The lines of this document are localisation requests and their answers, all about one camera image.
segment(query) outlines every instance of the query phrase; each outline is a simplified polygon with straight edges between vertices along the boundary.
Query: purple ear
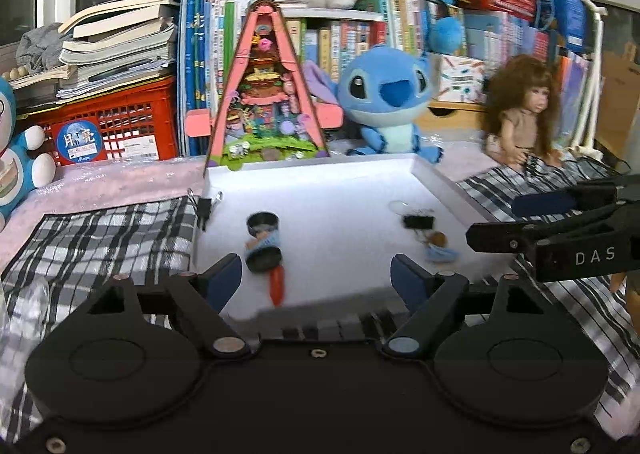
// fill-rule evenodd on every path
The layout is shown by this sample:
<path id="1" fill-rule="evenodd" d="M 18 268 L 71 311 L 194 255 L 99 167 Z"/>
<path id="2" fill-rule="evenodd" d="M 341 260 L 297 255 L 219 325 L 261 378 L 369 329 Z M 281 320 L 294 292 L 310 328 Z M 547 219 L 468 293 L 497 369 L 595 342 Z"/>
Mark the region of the purple ear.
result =
<path id="1" fill-rule="evenodd" d="M 311 95 L 329 104 L 338 104 L 338 85 L 315 62 L 305 60 L 302 63 L 302 75 Z"/>

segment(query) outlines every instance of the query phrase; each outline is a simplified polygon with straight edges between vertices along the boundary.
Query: cardboard box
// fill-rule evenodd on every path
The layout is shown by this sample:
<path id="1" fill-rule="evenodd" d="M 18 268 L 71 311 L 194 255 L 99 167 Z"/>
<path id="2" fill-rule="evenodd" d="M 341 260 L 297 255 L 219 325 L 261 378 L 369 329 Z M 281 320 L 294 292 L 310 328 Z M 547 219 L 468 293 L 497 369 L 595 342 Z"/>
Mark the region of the cardboard box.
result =
<path id="1" fill-rule="evenodd" d="M 431 97 L 443 102 L 477 103 L 482 98 L 484 62 L 459 56 L 429 54 Z"/>

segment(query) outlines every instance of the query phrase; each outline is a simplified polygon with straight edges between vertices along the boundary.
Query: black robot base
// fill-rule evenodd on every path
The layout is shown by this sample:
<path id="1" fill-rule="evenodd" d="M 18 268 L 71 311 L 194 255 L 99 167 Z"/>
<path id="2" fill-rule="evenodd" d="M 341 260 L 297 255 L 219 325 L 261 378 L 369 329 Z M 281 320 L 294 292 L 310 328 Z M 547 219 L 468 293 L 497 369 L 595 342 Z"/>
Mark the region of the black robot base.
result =
<path id="1" fill-rule="evenodd" d="M 208 290 L 216 276 L 239 275 L 239 261 L 223 259 Z M 4 449 L 640 452 L 593 422 L 607 361 L 533 285 L 513 275 L 476 287 L 406 256 L 393 259 L 391 278 L 412 316 L 384 344 L 265 341 L 254 352 L 194 274 L 155 288 L 112 279 L 31 354 L 26 383 L 45 420 Z M 149 313 L 173 329 L 147 323 Z M 465 326 L 476 314 L 490 316 Z"/>

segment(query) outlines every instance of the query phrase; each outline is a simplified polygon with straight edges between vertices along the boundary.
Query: checkered cloth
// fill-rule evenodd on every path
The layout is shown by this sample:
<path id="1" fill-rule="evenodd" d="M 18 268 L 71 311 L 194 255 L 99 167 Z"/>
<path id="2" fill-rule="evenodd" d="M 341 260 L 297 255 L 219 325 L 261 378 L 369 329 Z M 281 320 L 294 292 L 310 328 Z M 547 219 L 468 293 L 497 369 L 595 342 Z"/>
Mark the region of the checkered cloth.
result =
<path id="1" fill-rule="evenodd" d="M 111 275 L 129 274 L 138 285 L 154 285 L 187 270 L 194 226 L 195 210 L 186 196 L 42 219 L 2 274 L 12 326 L 0 342 L 11 349 L 0 348 L 0 384 L 17 376 L 20 383 L 0 435 L 13 442 L 42 419 L 22 373 L 11 366 L 22 360 L 24 368 L 37 341 Z M 42 291 L 33 287 L 45 288 L 44 302 Z"/>
<path id="2" fill-rule="evenodd" d="M 497 167 L 472 176 L 460 187 L 500 221 L 512 221 L 511 200 L 522 194 L 548 192 L 576 184 L 580 180 L 607 176 L 601 165 L 589 160 L 568 161 L 564 170 L 544 166 L 534 159 L 525 174 Z M 551 222 L 564 215 L 530 218 Z M 518 257 L 512 266 L 521 276 L 532 279 L 531 265 Z M 582 327 L 610 364 L 609 382 L 600 399 L 595 418 L 605 430 L 612 430 L 612 417 L 640 381 L 640 341 L 625 310 L 623 293 L 609 292 L 609 277 L 590 277 L 537 285 L 558 307 L 564 308 Z"/>

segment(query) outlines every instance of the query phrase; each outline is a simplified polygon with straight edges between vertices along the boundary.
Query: blue round sticker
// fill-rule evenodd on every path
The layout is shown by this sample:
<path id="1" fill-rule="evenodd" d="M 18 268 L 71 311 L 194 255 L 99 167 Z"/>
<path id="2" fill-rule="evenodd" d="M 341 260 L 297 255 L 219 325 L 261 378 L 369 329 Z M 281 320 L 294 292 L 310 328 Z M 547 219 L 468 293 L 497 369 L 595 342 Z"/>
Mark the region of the blue round sticker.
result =
<path id="1" fill-rule="evenodd" d="M 102 136 L 95 124 L 77 120 L 65 124 L 56 139 L 59 154 L 73 163 L 92 161 L 102 151 Z"/>

